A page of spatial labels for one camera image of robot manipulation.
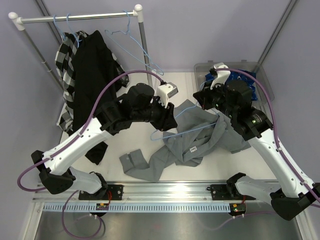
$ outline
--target plastic bin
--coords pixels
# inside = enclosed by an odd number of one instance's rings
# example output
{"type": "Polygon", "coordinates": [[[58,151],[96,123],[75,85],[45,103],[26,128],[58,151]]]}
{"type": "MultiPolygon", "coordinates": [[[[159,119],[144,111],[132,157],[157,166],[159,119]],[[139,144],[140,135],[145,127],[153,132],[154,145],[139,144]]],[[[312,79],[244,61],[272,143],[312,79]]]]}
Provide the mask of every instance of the plastic bin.
{"type": "MultiPolygon", "coordinates": [[[[206,63],[197,63],[194,65],[194,75],[195,75],[195,82],[196,88],[199,90],[200,85],[206,80],[206,75],[209,73],[209,69],[216,63],[219,62],[206,62],[206,63]]],[[[266,89],[271,101],[275,99],[275,96],[272,92],[271,86],[269,84],[267,75],[264,71],[264,68],[257,62],[247,62],[247,61],[240,61],[240,62],[223,62],[231,69],[240,69],[246,70],[250,72],[256,73],[256,79],[264,86],[266,89]]],[[[254,84],[256,87],[256,95],[258,97],[258,101],[254,101],[253,105],[255,107],[264,105],[267,103],[266,97],[264,93],[261,91],[260,87],[254,84]]]]}

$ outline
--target clothing tag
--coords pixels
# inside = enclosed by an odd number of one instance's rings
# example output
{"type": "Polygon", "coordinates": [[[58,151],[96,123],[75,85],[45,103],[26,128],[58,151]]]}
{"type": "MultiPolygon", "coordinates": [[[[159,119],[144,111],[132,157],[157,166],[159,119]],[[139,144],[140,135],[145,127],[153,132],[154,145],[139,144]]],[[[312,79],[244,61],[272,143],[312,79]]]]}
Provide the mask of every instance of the clothing tag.
{"type": "Polygon", "coordinates": [[[193,153],[193,152],[195,152],[195,151],[197,151],[197,150],[198,150],[197,147],[194,146],[194,147],[190,148],[190,153],[193,153]]]}

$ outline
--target plaid shirt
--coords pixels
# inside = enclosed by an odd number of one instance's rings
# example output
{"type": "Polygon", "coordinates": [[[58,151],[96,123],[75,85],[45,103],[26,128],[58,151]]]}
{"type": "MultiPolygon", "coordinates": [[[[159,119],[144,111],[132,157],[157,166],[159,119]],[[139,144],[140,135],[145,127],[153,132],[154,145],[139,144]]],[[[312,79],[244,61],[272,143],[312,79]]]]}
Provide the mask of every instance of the plaid shirt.
{"type": "MultiPolygon", "coordinates": [[[[83,39],[88,36],[87,33],[85,33],[84,31],[78,31],[75,33],[75,35],[79,37],[79,39],[83,39]]],[[[57,73],[62,83],[64,100],[64,105],[62,107],[60,118],[56,124],[64,132],[72,134],[74,119],[73,102],[75,97],[76,79],[76,73],[74,72],[74,67],[72,66],[72,59],[76,55],[78,43],[72,34],[66,33],[65,36],[65,41],[63,41],[63,43],[60,45],[55,55],[55,65],[57,73]]],[[[123,70],[122,66],[117,62],[117,58],[113,53],[112,57],[115,61],[118,74],[123,74],[125,71],[123,70]]],[[[129,83],[129,77],[124,76],[119,81],[122,86],[127,87],[129,83]]]]}

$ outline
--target gray garment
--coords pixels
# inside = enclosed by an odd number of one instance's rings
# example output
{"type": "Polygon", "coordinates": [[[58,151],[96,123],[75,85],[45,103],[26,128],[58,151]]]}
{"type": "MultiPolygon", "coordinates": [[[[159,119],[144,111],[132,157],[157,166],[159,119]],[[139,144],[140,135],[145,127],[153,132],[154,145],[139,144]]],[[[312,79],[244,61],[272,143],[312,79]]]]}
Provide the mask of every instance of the gray garment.
{"type": "MultiPolygon", "coordinates": [[[[194,104],[186,100],[174,109],[174,116],[194,104]]],[[[164,168],[175,163],[190,167],[198,166],[203,157],[210,154],[217,147],[231,153],[237,153],[250,147],[249,143],[234,131],[230,120],[223,114],[212,114],[196,106],[186,110],[176,119],[177,132],[198,129],[212,123],[215,125],[194,130],[182,135],[163,139],[164,146],[156,151],[146,162],[140,149],[120,157],[123,172],[137,179],[157,183],[164,168]]],[[[164,132],[163,136],[174,133],[164,132]]]]}

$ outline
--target white tabletop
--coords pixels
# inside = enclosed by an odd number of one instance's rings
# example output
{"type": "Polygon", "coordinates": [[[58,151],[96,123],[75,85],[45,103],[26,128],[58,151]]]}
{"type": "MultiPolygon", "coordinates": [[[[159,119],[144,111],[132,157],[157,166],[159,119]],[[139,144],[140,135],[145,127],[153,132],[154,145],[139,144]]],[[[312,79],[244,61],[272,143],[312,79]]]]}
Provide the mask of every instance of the white tabletop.
{"type": "MultiPolygon", "coordinates": [[[[192,72],[166,73],[163,79],[178,87],[179,93],[170,99],[175,106],[180,105],[187,98],[195,102],[192,94],[196,91],[196,84],[192,72]]],[[[139,82],[147,83],[143,73],[130,76],[130,86],[139,82]]],[[[121,89],[118,94],[121,95],[126,90],[121,89]]],[[[105,141],[108,148],[99,165],[91,163],[85,156],[82,156],[72,166],[87,173],[91,171],[100,173],[106,181],[143,181],[124,174],[119,157],[141,149],[144,158],[149,161],[151,155],[164,145],[161,140],[150,140],[150,134],[154,130],[150,123],[135,122],[130,129],[122,130],[105,141]]],[[[64,132],[61,141],[66,138],[68,135],[64,132]]],[[[239,172],[254,179],[276,179],[262,157],[251,147],[235,154],[218,148],[205,156],[197,167],[173,164],[164,169],[160,181],[219,181],[227,180],[239,172]]]]}

